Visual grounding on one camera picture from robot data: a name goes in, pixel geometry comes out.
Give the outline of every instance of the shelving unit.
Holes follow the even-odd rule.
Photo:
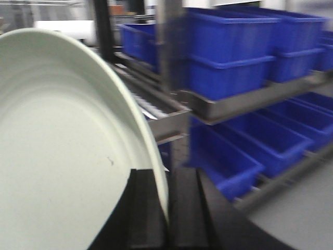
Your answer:
[[[235,201],[235,207],[245,213],[252,210],[255,206],[265,201],[268,196],[292,185],[305,173],[316,169],[322,163],[330,160],[332,156],[333,143],[328,144],[318,152],[306,152],[302,161],[289,168],[277,178],[269,179],[261,176],[259,184],[253,187],[251,193]]]
[[[270,83],[265,88],[217,102],[190,91],[180,91],[177,98],[187,104],[201,121],[212,125],[330,84],[333,84],[332,71],[314,72],[308,77],[286,83]]]

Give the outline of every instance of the metal frame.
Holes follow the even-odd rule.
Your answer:
[[[122,64],[111,66],[124,81],[141,107],[143,114],[150,117],[148,124],[158,144],[172,142],[188,136],[190,110],[169,96],[150,87],[131,74]]]
[[[331,83],[333,71],[314,72],[308,77],[286,83],[270,83],[265,88],[220,101],[208,100],[191,91],[180,91],[177,98],[204,123],[215,124]]]

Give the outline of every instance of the blue storage crate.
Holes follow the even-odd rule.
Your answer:
[[[311,140],[255,113],[213,126],[214,130],[262,163],[272,178],[303,157]]]
[[[215,63],[270,55],[277,18],[216,9],[188,12],[190,54]]]
[[[274,104],[261,114],[284,125],[308,138],[313,142],[308,150],[316,151],[333,138],[333,115],[316,110],[294,101]]]
[[[333,39],[333,31],[323,31],[322,37]]]
[[[158,70],[154,24],[120,24],[123,52],[152,65]]]
[[[314,92],[308,92],[293,98],[296,102],[309,105],[319,111],[333,115],[333,98],[320,95]]]
[[[321,48],[293,53],[280,53],[271,63],[268,79],[274,82],[285,82],[311,73]]]
[[[326,71],[333,69],[333,39],[321,40],[322,52],[318,54],[315,69]]]
[[[272,45],[275,47],[275,51],[282,53],[298,52],[318,47],[324,24],[328,20],[324,17],[251,6],[225,8],[280,18],[281,22],[274,31]]]
[[[262,87],[267,77],[267,62],[273,59],[266,56],[217,64],[192,55],[188,62],[188,87],[210,100],[256,90]]]
[[[190,165],[205,170],[224,196],[232,201],[255,185],[263,166],[208,126],[191,129]]]

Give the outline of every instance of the metal post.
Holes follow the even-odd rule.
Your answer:
[[[116,63],[114,55],[114,37],[111,31],[111,21],[107,0],[94,0],[95,26],[97,41],[101,57],[110,62]]]
[[[162,89],[166,93],[185,84],[185,9],[180,0],[158,0],[157,42]]]

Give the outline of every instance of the blue bin rim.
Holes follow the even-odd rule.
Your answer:
[[[254,65],[254,64],[259,64],[259,63],[266,63],[268,61],[273,61],[275,59],[274,56],[264,56],[256,59],[246,59],[246,60],[240,60],[240,61],[232,61],[232,62],[226,62],[226,63],[218,63],[218,62],[213,62],[211,60],[202,58],[200,56],[196,55],[189,55],[189,59],[193,60],[197,63],[203,64],[205,66],[208,66],[210,68],[215,68],[215,69],[228,69],[228,68],[235,68],[235,67],[242,67],[242,66],[249,66],[249,65]]]
[[[259,173],[264,170],[264,166],[258,162],[256,159],[254,159],[252,156],[245,153],[243,150],[241,150],[239,147],[237,147],[234,143],[232,143],[230,140],[225,138],[224,136],[218,134],[212,129],[209,129],[206,125],[201,126],[201,129],[204,129],[205,131],[212,133],[214,136],[218,137],[220,140],[222,140],[224,143],[235,149],[239,154],[243,155],[245,158],[247,158],[251,163],[252,166],[249,167],[246,171],[243,171],[242,173],[238,173],[227,180],[237,180],[238,178],[243,178],[243,176],[247,175],[248,173]]]
[[[333,37],[332,38],[322,38],[320,41],[320,45],[324,47],[331,47],[333,46]]]
[[[240,18],[231,18],[231,17],[224,17],[223,14],[228,15],[234,14],[234,15],[241,15],[238,12],[234,11],[221,11],[221,10],[215,10],[212,14],[206,14],[200,11],[209,11],[211,9],[200,9],[200,8],[186,8],[188,9],[188,14],[191,17],[199,18],[206,21],[211,21],[214,23],[220,23],[220,24],[227,24],[227,23],[276,23],[279,21],[278,18],[273,18],[265,15],[255,15],[255,14],[249,14],[244,17]]]
[[[323,111],[321,111],[321,110],[318,110],[318,109],[314,108],[313,106],[310,106],[310,105],[307,105],[307,104],[304,104],[304,103],[301,103],[301,102],[297,102],[297,101],[295,101],[295,100],[293,100],[293,99],[288,99],[288,100],[286,100],[286,101],[284,101],[284,102],[287,102],[287,103],[293,103],[293,104],[295,104],[295,105],[298,105],[298,106],[301,106],[301,107],[304,107],[304,108],[310,109],[311,111],[318,112],[318,113],[322,114],[323,116],[327,116],[327,117],[331,117],[331,118],[333,118],[333,114],[332,114],[332,115],[327,114],[327,113],[325,113],[325,112],[323,112]],[[275,111],[273,111],[273,110],[269,110],[269,111],[272,112],[272,113],[274,113],[274,114],[276,114],[276,115],[283,116],[283,117],[285,117],[285,118],[287,118],[287,119],[289,119],[289,120],[293,120],[293,119],[291,119],[291,118],[289,118],[289,117],[286,117],[286,116],[284,116],[284,115],[281,115],[281,114],[279,114],[278,112],[275,112]],[[299,122],[299,121],[296,121],[296,120],[293,120],[293,121],[296,122],[296,123],[298,123],[298,124],[301,124],[301,125],[303,125],[303,126],[306,126],[306,127],[310,128],[310,129],[312,129],[312,130],[314,130],[314,131],[317,131],[317,133],[325,133],[325,134],[326,134],[326,133],[331,133],[331,132],[333,132],[333,127],[332,127],[332,128],[327,128],[327,129],[324,129],[324,130],[318,130],[318,129],[314,128],[314,127],[310,127],[310,126],[308,126],[308,125],[306,125],[306,124],[303,124],[303,123],[301,123],[301,122]]]
[[[153,36],[155,37],[154,34],[151,34],[151,33],[148,33],[148,32],[145,32],[145,31],[142,31],[142,30],[139,30],[139,29],[136,29],[135,27],[143,27],[143,26],[152,26],[154,27],[155,24],[153,23],[129,23],[129,24],[118,24],[117,27],[120,27],[124,30],[131,30],[133,32],[137,32],[137,33],[142,33],[144,35],[149,35],[149,36]]]
[[[216,188],[221,191],[222,189],[228,187],[231,182],[237,183],[242,179],[247,178],[248,175],[254,175],[254,177],[257,177],[259,173],[262,172],[264,169],[265,167],[261,163],[258,163],[257,166],[253,166],[250,169],[247,169],[235,176],[232,176],[231,178],[226,179],[222,183],[217,184]]]
[[[313,49],[307,49],[304,51],[297,51],[297,52],[288,52],[288,53],[277,53],[278,56],[280,57],[299,57],[299,56],[307,56],[307,55],[312,55],[312,54],[317,54],[320,52],[323,52],[323,48],[313,48]]]
[[[278,127],[281,127],[282,129],[288,130],[290,133],[292,133],[292,134],[298,136],[299,138],[303,139],[303,141],[300,141],[299,143],[297,143],[296,145],[294,145],[291,148],[299,147],[299,145],[309,146],[312,143],[311,139],[309,139],[309,138],[307,138],[307,137],[305,137],[305,136],[303,136],[303,135],[301,135],[301,134],[299,134],[297,132],[294,132],[291,129],[288,129],[288,128],[284,127],[283,125],[281,125],[281,124],[279,124],[279,123],[277,123],[275,121],[272,121],[272,120],[270,120],[269,118],[267,118],[267,117],[265,117],[263,115],[260,115],[260,114],[255,113],[255,112],[247,113],[244,116],[246,116],[246,115],[254,115],[254,116],[260,117],[261,119],[267,120],[267,121],[273,123],[274,125],[276,125]],[[223,123],[223,126],[227,127],[228,129],[234,131],[237,134],[240,134],[241,136],[245,137],[247,140],[255,142],[255,144],[257,144],[264,151],[269,152],[271,154],[274,154],[276,158],[283,159],[283,158],[289,157],[291,154],[293,154],[293,152],[291,150],[288,150],[286,152],[278,152],[278,151],[276,151],[276,150],[274,150],[272,148],[267,147],[264,143],[262,143],[262,142],[260,142],[260,141],[258,141],[256,139],[254,139],[253,137],[248,136],[246,133],[235,130],[234,128],[230,127],[229,125],[227,125],[225,123]]]
[[[323,37],[324,38],[333,39],[333,31],[324,30],[323,31]]]
[[[326,17],[319,17],[313,16],[298,12],[289,12],[285,10],[278,10],[278,9],[268,9],[268,8],[258,8],[254,6],[230,6],[226,7],[226,9],[236,9],[236,10],[244,10],[244,11],[253,11],[258,12],[260,15],[263,16],[273,16],[282,19],[283,21],[289,22],[325,22],[328,21],[329,18]]]

